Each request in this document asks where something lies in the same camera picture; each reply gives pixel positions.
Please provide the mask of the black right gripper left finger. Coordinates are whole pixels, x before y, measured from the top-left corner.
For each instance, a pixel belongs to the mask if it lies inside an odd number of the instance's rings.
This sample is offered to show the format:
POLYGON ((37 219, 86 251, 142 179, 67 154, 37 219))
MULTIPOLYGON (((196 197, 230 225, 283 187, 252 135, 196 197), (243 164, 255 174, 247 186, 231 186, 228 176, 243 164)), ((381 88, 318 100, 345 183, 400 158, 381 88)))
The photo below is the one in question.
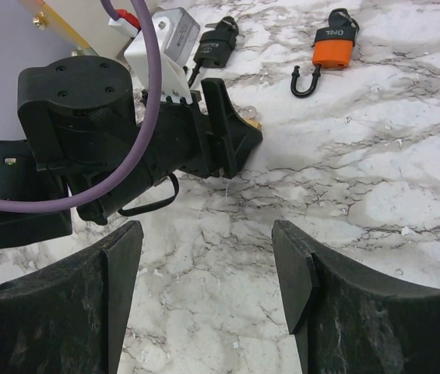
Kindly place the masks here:
POLYGON ((116 373, 143 228, 107 237, 0 284, 0 373, 116 373))

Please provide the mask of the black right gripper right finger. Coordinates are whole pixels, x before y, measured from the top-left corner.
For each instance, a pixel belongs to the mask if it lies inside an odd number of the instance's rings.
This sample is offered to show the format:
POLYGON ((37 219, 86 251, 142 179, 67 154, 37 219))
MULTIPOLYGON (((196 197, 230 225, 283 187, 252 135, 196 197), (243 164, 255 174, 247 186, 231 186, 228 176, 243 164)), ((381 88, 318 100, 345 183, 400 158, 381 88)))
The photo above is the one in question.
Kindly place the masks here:
POLYGON ((373 270, 276 221, 273 253, 305 373, 440 373, 440 289, 373 270))

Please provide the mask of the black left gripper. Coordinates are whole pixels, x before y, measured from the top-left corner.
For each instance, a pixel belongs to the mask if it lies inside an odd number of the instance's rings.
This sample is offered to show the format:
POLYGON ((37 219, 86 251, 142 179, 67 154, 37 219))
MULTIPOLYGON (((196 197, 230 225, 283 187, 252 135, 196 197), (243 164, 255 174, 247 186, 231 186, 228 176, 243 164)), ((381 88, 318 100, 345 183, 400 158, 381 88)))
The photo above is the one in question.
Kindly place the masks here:
POLYGON ((235 110, 225 82, 201 81, 207 113, 199 102, 178 104, 168 97, 160 103, 157 119, 157 176, 180 170, 200 178, 232 179, 262 142, 262 131, 235 110))

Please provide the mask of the brass padlock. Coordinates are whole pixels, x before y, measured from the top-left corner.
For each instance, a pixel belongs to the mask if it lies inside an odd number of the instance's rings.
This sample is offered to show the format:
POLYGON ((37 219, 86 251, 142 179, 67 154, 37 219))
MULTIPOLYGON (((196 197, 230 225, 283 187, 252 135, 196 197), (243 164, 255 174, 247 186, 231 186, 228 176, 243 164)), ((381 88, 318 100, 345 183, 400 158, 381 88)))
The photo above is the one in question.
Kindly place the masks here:
POLYGON ((254 129, 258 129, 258 130, 260 130, 260 129, 262 128, 262 125, 261 125, 258 121, 254 120, 254 119, 251 119, 251 118, 245 118, 244 121, 245 121, 246 123, 248 123, 248 124, 249 124, 251 127, 253 127, 254 129))

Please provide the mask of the black Kaijing padlock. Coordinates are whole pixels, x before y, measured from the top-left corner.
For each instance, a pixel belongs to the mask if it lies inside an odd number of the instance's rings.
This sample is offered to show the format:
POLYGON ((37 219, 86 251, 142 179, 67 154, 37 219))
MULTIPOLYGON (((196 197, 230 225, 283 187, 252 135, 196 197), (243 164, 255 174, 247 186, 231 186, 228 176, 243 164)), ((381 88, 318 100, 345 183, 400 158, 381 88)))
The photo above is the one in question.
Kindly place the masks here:
POLYGON ((239 34, 238 24, 231 16, 225 16, 214 25, 212 30, 205 32, 199 41, 194 55, 195 66, 188 80, 192 87, 201 68, 222 69, 236 47, 239 34))

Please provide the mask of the orange and black padlock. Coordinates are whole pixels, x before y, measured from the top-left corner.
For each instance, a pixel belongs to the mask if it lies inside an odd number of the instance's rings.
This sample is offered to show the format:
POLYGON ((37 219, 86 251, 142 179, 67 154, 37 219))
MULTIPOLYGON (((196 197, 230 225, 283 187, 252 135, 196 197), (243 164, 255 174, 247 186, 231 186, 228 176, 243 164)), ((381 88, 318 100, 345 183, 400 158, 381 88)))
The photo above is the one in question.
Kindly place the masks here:
POLYGON ((312 95, 318 85, 322 69, 345 69, 350 64, 351 55, 360 31, 359 23, 345 8, 334 9, 328 17, 328 26, 316 31, 312 47, 312 81, 305 91, 297 88, 300 66, 296 65, 291 74, 290 90, 298 98, 312 95))

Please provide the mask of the small silver key bunch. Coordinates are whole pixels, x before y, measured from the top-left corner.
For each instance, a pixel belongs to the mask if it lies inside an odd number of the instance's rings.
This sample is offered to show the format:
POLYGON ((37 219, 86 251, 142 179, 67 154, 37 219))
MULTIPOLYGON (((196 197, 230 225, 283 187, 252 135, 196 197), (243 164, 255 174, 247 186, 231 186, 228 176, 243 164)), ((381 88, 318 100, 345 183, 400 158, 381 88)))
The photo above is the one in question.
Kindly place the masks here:
POLYGON ((257 115, 257 111, 254 107, 248 106, 240 110, 242 118, 253 119, 257 115))

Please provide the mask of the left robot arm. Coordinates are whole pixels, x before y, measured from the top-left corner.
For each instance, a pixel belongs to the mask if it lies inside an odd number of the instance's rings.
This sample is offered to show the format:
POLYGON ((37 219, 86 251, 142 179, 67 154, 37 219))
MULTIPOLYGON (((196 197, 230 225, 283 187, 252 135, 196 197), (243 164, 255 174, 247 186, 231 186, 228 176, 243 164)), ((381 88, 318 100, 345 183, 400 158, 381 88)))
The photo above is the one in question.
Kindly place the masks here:
MULTIPOLYGON (((204 79, 199 99, 165 98, 141 161, 126 179, 80 206, 84 221, 105 225, 118 213, 134 217, 162 209, 172 198, 131 207, 148 189, 176 171, 199 178, 233 178, 262 142, 262 132, 234 110, 221 79, 204 79)), ((0 141, 0 199, 61 199, 102 182, 124 160, 141 125, 136 121, 132 79, 108 58, 65 58, 28 68, 18 78, 18 117, 25 139, 0 141)))

